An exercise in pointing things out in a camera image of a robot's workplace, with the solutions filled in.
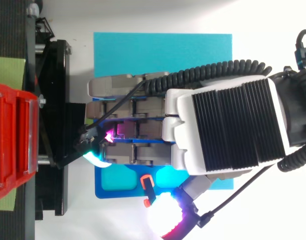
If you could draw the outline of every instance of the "white table surface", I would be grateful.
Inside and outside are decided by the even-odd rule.
[[[273,72],[296,70],[295,40],[306,29],[306,0],[44,0],[56,39],[73,48],[69,101],[87,103],[93,77],[93,32],[230,33],[233,59],[265,62]],[[235,180],[241,186],[254,172]],[[44,212],[36,240],[158,240],[147,226],[142,197],[98,199],[94,167],[81,158],[69,167],[69,207],[62,217]],[[212,210],[233,193],[208,191],[195,203]],[[185,240],[306,239],[306,166],[270,169],[203,229]]]

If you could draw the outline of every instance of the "green surface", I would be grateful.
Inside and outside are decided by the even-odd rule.
[[[16,200],[16,188],[11,190],[11,192],[7,196],[0,199],[0,210],[13,211],[15,207],[15,200]]]
[[[0,84],[14,89],[22,89],[25,70],[25,59],[0,57]],[[16,200],[16,189],[0,199],[0,210],[13,211]]]

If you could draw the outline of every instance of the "black wire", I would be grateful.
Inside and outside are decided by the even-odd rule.
[[[251,185],[251,183],[253,183],[259,176],[261,176],[264,172],[266,172],[272,166],[273,165],[263,167],[257,174],[255,174],[246,183],[244,183],[244,185],[241,186],[235,193],[233,193],[227,200],[225,200],[221,205],[219,205],[217,208],[212,210],[211,213],[215,214],[219,210],[221,210],[223,207],[225,207],[227,204],[229,204],[234,198],[236,198],[242,191],[244,191],[249,185]]]
[[[303,37],[306,35],[306,29],[304,29],[304,30],[302,30],[299,34],[298,34],[298,36],[297,36],[297,39],[296,39],[296,48],[301,48],[301,47],[303,47],[303,44],[302,44],[302,39],[303,39]]]
[[[104,121],[107,117],[109,117],[114,111],[116,111],[121,105],[123,105],[126,101],[128,101],[135,92],[145,83],[145,81],[141,81],[136,85],[126,96],[123,97],[112,109],[110,109],[107,113],[105,113],[98,121],[90,124],[86,127],[86,130],[92,129],[93,127],[98,126],[102,121]]]

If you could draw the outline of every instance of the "white light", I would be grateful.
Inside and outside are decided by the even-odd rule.
[[[85,155],[83,155],[84,158],[86,158],[90,163],[93,165],[99,167],[99,168],[106,168],[111,165],[109,162],[101,161],[101,155],[99,157],[96,157],[93,152],[89,151]]]
[[[182,209],[176,199],[170,192],[165,192],[148,208],[148,223],[161,237],[171,232],[183,220],[182,215]]]

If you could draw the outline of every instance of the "red container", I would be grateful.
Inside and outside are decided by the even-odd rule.
[[[0,84],[0,199],[16,184],[16,91]]]
[[[27,182],[38,164],[39,103],[37,97],[17,91],[16,187]]]
[[[37,97],[0,84],[0,199],[37,170],[38,122]]]

